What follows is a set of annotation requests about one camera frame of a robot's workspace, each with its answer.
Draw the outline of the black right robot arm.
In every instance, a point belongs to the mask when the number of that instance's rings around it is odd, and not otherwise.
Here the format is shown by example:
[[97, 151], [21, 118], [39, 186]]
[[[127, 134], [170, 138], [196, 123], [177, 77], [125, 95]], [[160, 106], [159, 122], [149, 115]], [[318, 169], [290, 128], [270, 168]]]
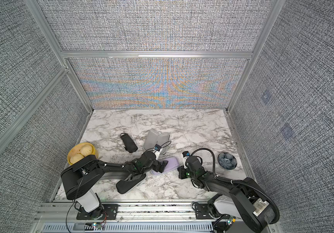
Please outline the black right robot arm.
[[216, 193], [204, 209], [204, 213], [213, 218], [238, 217], [255, 233], [262, 232], [280, 219], [276, 203], [252, 178], [233, 180], [220, 177], [207, 171], [197, 156], [188, 157], [177, 170], [179, 179], [190, 179], [195, 188]]

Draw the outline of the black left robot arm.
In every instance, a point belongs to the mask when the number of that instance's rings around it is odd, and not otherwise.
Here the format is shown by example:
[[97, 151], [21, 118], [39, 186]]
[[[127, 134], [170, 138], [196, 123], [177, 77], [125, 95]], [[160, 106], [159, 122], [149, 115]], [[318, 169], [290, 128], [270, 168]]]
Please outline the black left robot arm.
[[66, 198], [79, 203], [78, 212], [89, 219], [105, 218], [105, 209], [92, 187], [101, 180], [118, 180], [118, 193], [125, 194], [141, 184], [149, 171], [163, 173], [169, 161], [158, 161], [152, 151], [123, 164], [108, 163], [88, 155], [61, 172]]

